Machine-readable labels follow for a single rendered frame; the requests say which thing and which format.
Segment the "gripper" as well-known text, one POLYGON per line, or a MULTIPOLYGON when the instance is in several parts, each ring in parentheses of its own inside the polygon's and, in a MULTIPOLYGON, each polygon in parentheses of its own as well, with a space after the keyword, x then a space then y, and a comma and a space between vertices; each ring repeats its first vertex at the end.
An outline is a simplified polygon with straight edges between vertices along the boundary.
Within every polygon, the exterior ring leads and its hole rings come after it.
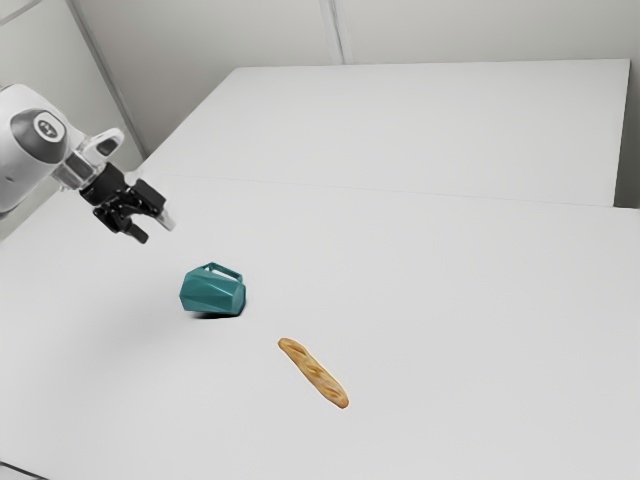
POLYGON ((97 206, 93 209, 94 216, 112 233, 123 233, 140 244, 145 244, 149 236, 134 223, 133 215, 150 217, 167 231, 176 226, 166 209, 164 196, 142 179, 131 186, 112 163, 106 163, 102 172, 80 190, 80 195, 97 206))

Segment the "teal faceted mug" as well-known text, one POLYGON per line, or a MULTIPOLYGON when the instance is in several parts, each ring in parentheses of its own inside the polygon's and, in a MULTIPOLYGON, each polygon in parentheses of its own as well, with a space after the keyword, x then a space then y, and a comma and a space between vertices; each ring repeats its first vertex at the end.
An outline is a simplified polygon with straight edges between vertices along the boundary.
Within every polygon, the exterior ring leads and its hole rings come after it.
POLYGON ((179 299, 188 312, 238 316, 246 305, 246 285, 240 273, 211 262, 185 274, 179 299))

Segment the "golden baguette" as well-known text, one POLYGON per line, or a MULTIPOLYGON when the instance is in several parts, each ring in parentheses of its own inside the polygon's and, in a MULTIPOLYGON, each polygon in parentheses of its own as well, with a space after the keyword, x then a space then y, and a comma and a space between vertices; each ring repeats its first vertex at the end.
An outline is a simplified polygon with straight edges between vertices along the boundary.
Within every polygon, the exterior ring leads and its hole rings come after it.
POLYGON ((349 397, 343 386, 302 344, 290 338, 281 338, 278 347, 326 400, 340 409, 349 406, 349 397))

